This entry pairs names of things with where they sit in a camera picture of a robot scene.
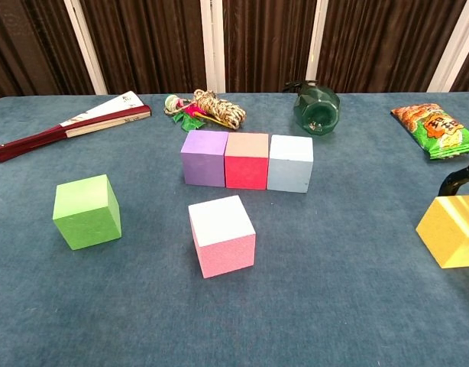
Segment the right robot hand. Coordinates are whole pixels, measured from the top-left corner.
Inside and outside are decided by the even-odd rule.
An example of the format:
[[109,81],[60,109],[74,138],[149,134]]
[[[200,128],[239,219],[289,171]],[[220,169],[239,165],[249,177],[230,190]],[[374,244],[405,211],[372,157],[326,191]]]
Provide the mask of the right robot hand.
[[461,186],[469,183],[469,164],[467,167],[450,173],[442,182],[438,196],[455,196]]

